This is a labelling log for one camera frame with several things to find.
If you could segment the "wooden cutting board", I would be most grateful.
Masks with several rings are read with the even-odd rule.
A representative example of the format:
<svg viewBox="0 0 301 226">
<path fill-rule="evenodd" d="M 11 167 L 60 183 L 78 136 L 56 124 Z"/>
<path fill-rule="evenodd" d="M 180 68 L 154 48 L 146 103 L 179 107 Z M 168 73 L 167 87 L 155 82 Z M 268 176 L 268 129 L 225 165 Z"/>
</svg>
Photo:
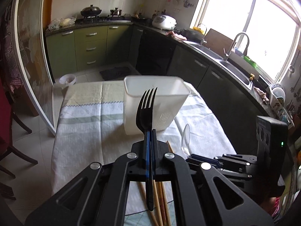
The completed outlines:
<svg viewBox="0 0 301 226">
<path fill-rule="evenodd" d="M 233 39 L 228 38 L 214 29 L 210 29 L 204 37 L 204 45 L 222 58 L 228 52 Z"/>
</svg>

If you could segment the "gas stove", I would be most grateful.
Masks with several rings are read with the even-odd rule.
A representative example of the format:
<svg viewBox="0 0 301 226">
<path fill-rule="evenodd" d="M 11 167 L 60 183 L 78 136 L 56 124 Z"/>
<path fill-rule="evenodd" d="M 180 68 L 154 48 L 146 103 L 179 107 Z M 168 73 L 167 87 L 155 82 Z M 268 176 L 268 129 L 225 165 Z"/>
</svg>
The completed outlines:
<svg viewBox="0 0 301 226">
<path fill-rule="evenodd" d="M 100 22 L 109 22 L 109 21 L 125 21 L 125 22 L 131 22 L 130 17 L 124 17 L 124 16 L 90 16 L 90 17 L 84 17 L 81 19 L 77 19 L 75 21 L 75 24 L 93 24 L 93 23 L 100 23 Z"/>
</svg>

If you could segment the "brown wooden chopstick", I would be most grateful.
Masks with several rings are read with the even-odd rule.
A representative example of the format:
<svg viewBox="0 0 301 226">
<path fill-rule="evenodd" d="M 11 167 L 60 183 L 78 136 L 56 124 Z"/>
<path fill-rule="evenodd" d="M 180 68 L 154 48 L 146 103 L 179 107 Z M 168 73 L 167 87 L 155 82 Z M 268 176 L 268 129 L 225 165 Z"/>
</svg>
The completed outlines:
<svg viewBox="0 0 301 226">
<path fill-rule="evenodd" d="M 164 214 L 165 214 L 165 219 L 166 219 L 165 225 L 171 226 L 168 203 L 167 203 L 167 199 L 166 199 L 165 188 L 164 188 L 163 182 L 161 182 L 161 190 L 162 190 L 162 197 L 163 197 Z"/>
</svg>

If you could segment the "dark floor mat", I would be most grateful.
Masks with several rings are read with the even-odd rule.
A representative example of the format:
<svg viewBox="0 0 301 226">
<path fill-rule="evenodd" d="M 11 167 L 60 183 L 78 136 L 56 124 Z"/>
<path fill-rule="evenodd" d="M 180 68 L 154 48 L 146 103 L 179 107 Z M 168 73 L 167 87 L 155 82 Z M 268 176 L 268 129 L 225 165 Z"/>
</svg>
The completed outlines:
<svg viewBox="0 0 301 226">
<path fill-rule="evenodd" d="M 111 81 L 118 78 L 125 78 L 131 75 L 132 72 L 128 67 L 114 67 L 100 71 L 100 75 L 104 81 Z"/>
</svg>

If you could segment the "green kitchen cabinets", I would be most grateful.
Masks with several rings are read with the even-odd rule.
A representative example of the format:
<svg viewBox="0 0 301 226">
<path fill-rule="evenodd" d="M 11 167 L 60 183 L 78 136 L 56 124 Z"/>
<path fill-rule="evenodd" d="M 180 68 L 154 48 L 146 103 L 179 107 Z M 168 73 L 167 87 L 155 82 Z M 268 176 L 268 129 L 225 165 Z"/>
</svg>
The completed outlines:
<svg viewBox="0 0 301 226">
<path fill-rule="evenodd" d="M 128 60 L 133 24 L 105 23 L 48 32 L 46 46 L 54 79 Z"/>
</svg>

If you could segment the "black plastic fork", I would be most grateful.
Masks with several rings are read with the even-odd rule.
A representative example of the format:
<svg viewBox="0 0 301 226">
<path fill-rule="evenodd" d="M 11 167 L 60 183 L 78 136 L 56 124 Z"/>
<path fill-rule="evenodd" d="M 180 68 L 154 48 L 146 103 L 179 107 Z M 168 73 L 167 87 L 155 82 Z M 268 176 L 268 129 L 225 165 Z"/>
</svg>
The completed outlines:
<svg viewBox="0 0 301 226">
<path fill-rule="evenodd" d="M 136 126 L 144 134 L 146 131 L 150 131 L 150 149 L 151 146 L 151 133 L 153 130 L 153 106 L 157 88 L 149 89 L 142 95 L 136 113 Z M 153 198 L 153 170 L 152 170 L 152 155 L 150 151 L 150 178 L 145 181 L 145 195 L 146 205 L 150 211 L 154 209 Z"/>
</svg>

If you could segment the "small steel pot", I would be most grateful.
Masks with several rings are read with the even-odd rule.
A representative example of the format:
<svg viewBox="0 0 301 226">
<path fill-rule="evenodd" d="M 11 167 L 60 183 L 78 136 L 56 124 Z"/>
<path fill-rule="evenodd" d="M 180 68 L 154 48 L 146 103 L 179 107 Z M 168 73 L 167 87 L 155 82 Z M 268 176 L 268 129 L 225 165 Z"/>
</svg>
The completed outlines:
<svg viewBox="0 0 301 226">
<path fill-rule="evenodd" d="M 120 10 L 118 8 L 110 10 L 110 16 L 112 16 L 112 17 L 114 17 L 114 16 L 120 17 L 121 14 L 122 14 L 122 10 Z"/>
</svg>

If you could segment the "white bowl on floor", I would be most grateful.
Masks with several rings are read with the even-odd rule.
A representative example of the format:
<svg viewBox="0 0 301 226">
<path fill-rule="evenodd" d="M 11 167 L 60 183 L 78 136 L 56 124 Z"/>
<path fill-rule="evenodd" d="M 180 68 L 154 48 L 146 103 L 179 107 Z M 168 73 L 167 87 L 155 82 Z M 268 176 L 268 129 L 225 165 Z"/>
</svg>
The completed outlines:
<svg viewBox="0 0 301 226">
<path fill-rule="evenodd" d="M 73 74 L 66 74 L 66 75 L 63 75 L 61 76 L 61 78 L 59 79 L 59 83 L 61 85 L 66 85 L 66 86 L 69 86 L 69 85 L 74 85 L 76 83 L 77 79 L 76 79 L 76 76 L 73 75 Z"/>
</svg>

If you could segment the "white rice cooker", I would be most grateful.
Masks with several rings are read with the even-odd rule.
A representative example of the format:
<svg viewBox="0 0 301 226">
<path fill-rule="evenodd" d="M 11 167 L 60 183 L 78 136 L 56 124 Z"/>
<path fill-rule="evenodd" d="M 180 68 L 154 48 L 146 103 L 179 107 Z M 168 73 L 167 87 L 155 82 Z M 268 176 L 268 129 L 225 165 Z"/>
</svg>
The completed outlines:
<svg viewBox="0 0 301 226">
<path fill-rule="evenodd" d="M 168 15 L 157 15 L 152 21 L 152 26 L 161 30 L 173 30 L 176 27 L 176 20 Z"/>
</svg>

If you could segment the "stainless steel sink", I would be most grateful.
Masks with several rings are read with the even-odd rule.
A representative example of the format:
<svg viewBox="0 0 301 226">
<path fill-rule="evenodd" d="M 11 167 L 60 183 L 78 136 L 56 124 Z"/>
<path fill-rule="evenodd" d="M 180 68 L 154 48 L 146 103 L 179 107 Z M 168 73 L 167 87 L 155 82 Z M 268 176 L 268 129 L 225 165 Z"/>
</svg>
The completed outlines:
<svg viewBox="0 0 301 226">
<path fill-rule="evenodd" d="M 201 53 L 205 53 L 210 58 L 214 59 L 215 62 L 217 62 L 221 67 L 223 67 L 230 74 L 232 74 L 239 82 L 245 85 L 245 87 L 247 87 L 248 89 L 252 88 L 252 81 L 249 78 L 247 78 L 247 76 L 243 74 L 240 70 L 238 70 L 238 68 L 233 66 L 231 63 L 225 61 L 224 59 L 222 59 L 221 56 L 219 56 L 218 54 L 216 54 L 215 52 L 211 51 L 206 47 L 196 45 L 195 48 L 199 50 Z"/>
</svg>

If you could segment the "sliding glass door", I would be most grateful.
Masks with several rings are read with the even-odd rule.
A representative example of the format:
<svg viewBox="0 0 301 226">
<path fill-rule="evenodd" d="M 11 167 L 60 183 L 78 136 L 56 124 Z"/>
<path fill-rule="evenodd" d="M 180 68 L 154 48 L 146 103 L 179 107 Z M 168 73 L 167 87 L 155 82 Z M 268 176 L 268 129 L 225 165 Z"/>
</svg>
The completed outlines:
<svg viewBox="0 0 301 226">
<path fill-rule="evenodd" d="M 12 47 L 21 81 L 35 111 L 50 132 L 56 134 L 53 88 L 42 26 L 44 0 L 13 0 Z"/>
</svg>

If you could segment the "clear plastic spoon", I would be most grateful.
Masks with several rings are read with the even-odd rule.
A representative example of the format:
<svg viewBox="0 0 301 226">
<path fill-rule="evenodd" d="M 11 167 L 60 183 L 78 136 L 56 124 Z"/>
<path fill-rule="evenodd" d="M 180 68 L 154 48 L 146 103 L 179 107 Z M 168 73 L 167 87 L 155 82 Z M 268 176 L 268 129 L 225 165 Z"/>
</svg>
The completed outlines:
<svg viewBox="0 0 301 226">
<path fill-rule="evenodd" d="M 190 157 L 189 143 L 190 143 L 190 126 L 189 124 L 186 124 L 182 133 L 181 149 L 187 158 Z"/>
</svg>

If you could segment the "red-handled wooden chopstick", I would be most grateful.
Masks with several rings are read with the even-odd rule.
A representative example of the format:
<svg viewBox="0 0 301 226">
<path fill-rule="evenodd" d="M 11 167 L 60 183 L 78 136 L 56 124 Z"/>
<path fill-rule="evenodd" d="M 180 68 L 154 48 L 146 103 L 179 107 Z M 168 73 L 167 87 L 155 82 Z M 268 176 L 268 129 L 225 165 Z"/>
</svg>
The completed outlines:
<svg viewBox="0 0 301 226">
<path fill-rule="evenodd" d="M 163 220 L 162 220 L 160 203 L 159 203 L 158 192 L 157 192 L 157 186 L 156 186 L 156 182 L 154 180 L 153 180 L 153 188 L 154 188 L 154 200 L 155 200 L 155 205 L 156 205 L 158 224 L 159 224 L 159 226 L 163 226 Z"/>
</svg>

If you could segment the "white patterned tablecloth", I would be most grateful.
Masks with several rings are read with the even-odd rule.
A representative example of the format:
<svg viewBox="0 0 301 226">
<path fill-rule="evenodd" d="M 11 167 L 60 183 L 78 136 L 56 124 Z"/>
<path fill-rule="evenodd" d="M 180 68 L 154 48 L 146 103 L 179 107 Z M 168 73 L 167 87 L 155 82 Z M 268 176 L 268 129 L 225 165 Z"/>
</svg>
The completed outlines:
<svg viewBox="0 0 301 226">
<path fill-rule="evenodd" d="M 235 149 L 216 116 L 197 90 L 157 139 L 168 142 L 179 156 L 185 126 L 190 129 L 189 148 L 194 154 L 213 158 Z M 130 152 L 143 134 L 127 135 L 123 126 L 122 81 L 75 84 L 66 89 L 52 152 L 52 192 L 58 192 L 92 162 L 108 164 Z"/>
</svg>

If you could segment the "light wooden chopstick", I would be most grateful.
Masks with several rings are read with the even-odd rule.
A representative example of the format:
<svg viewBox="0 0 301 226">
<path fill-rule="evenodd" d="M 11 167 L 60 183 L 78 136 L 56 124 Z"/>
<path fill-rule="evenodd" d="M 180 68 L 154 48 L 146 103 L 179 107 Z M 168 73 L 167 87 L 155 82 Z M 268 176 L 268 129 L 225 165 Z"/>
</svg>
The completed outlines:
<svg viewBox="0 0 301 226">
<path fill-rule="evenodd" d="M 171 147 L 170 142 L 169 142 L 169 141 L 166 141 L 166 143 L 167 143 L 167 145 L 168 145 L 169 152 L 174 153 L 174 151 L 173 151 L 173 149 L 172 149 L 172 147 Z"/>
</svg>

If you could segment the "black wok with lid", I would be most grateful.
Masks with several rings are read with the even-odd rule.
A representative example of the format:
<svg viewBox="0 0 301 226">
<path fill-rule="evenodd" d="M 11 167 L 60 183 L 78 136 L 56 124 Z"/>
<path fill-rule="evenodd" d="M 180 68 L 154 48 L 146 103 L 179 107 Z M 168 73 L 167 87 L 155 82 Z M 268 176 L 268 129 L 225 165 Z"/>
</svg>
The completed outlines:
<svg viewBox="0 0 301 226">
<path fill-rule="evenodd" d="M 90 5 L 89 7 L 86 7 L 81 11 L 81 15 L 84 18 L 97 17 L 98 15 L 101 14 L 101 12 L 102 9 L 100 9 L 99 7 Z"/>
</svg>

